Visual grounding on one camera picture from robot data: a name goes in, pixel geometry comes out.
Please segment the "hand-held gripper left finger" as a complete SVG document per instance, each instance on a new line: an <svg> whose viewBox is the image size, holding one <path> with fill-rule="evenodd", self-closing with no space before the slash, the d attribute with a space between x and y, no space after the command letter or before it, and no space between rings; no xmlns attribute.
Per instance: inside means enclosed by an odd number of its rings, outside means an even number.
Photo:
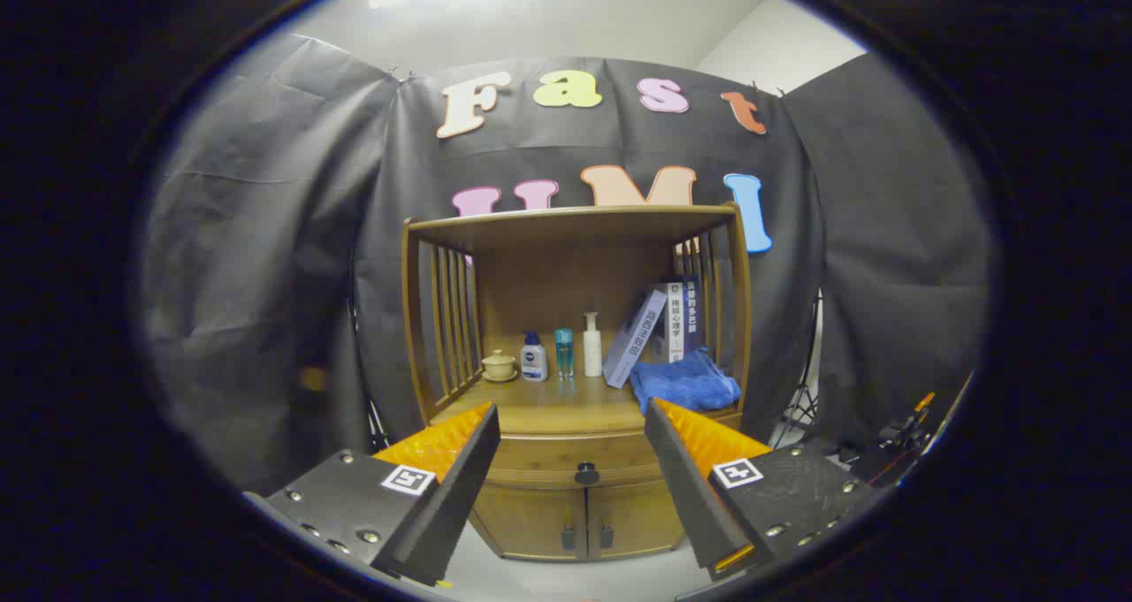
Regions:
<svg viewBox="0 0 1132 602"><path fill-rule="evenodd" d="M487 401L383 452L340 449L271 496L243 497L351 571L434 586L446 577L499 442L498 408Z"/></svg>

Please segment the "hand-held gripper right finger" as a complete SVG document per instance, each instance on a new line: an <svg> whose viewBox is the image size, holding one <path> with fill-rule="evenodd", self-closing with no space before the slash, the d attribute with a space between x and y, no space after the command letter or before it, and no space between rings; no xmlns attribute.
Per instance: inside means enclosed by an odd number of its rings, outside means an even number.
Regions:
<svg viewBox="0 0 1132 602"><path fill-rule="evenodd" d="M692 553L715 580L808 553L887 497L817 446L771 449L666 399L648 401L646 437Z"/></svg>

